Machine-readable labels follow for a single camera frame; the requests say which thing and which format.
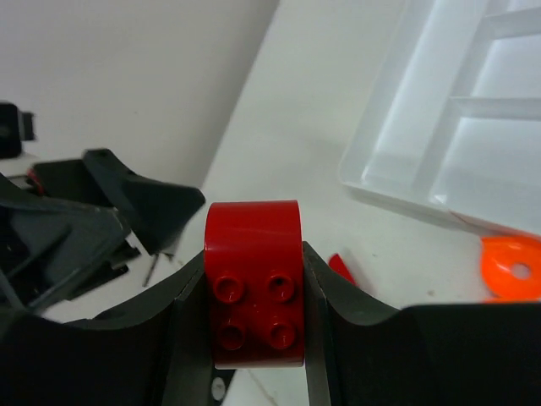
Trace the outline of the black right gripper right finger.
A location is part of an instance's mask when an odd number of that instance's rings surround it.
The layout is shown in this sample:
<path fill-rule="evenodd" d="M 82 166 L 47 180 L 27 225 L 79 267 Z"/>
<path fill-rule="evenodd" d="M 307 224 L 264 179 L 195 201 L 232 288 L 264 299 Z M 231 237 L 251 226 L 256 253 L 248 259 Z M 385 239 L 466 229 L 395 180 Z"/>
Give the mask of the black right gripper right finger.
<path fill-rule="evenodd" d="M 305 371 L 311 405 L 365 405 L 370 382 L 364 326 L 397 309 L 353 286 L 303 242 Z"/>

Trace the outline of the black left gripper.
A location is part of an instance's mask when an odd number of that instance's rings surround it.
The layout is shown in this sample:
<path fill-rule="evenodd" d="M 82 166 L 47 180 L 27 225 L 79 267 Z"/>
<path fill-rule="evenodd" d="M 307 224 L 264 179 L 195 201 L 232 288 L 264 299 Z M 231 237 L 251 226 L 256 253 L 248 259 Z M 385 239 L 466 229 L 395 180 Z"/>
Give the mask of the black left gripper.
<path fill-rule="evenodd" d="M 46 197 L 1 178 L 1 306 L 31 313 L 124 275 L 140 255 L 131 230 L 148 254 L 167 251 L 205 204 L 199 189 L 140 176 L 108 149 L 37 163 L 31 179 Z"/>

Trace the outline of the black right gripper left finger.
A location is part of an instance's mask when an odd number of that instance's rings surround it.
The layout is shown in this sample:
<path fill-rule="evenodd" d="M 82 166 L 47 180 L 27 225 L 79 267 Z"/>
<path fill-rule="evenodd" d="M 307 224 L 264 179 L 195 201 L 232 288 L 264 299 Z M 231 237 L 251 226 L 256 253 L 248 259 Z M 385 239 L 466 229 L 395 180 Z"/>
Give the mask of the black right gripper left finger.
<path fill-rule="evenodd" d="M 209 405 L 210 329 L 203 255 L 82 330 L 67 405 Z"/>

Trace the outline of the red rounded lego brick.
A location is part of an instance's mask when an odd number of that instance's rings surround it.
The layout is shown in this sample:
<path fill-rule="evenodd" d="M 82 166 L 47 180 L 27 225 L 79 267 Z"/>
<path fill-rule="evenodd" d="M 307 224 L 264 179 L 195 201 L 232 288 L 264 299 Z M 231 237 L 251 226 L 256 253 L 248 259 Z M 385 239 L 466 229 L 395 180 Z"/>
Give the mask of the red rounded lego brick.
<path fill-rule="evenodd" d="M 212 204 L 204 269 L 216 367 L 303 364 L 303 241 L 295 200 Z"/>

